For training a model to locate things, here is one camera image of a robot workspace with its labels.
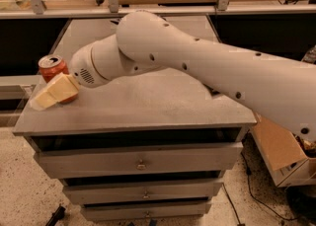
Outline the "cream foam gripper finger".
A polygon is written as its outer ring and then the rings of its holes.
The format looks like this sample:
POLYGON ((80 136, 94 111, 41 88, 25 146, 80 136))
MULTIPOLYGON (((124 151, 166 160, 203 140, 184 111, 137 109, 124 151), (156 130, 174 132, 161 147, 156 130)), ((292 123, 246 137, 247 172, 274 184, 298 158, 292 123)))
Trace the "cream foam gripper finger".
POLYGON ((79 88, 80 85, 72 75, 59 73, 35 94, 30 105, 37 111, 48 109, 76 96, 79 88))

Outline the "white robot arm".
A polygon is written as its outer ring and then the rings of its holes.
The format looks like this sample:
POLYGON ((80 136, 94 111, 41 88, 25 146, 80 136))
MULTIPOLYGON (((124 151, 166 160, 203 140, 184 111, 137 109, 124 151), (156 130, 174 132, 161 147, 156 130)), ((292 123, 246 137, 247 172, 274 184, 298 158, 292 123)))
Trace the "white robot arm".
POLYGON ((147 11, 127 14, 116 32, 81 47, 68 75, 54 76, 32 99, 42 111, 119 77, 158 68, 182 71, 284 127, 316 141, 316 66, 186 34, 147 11))

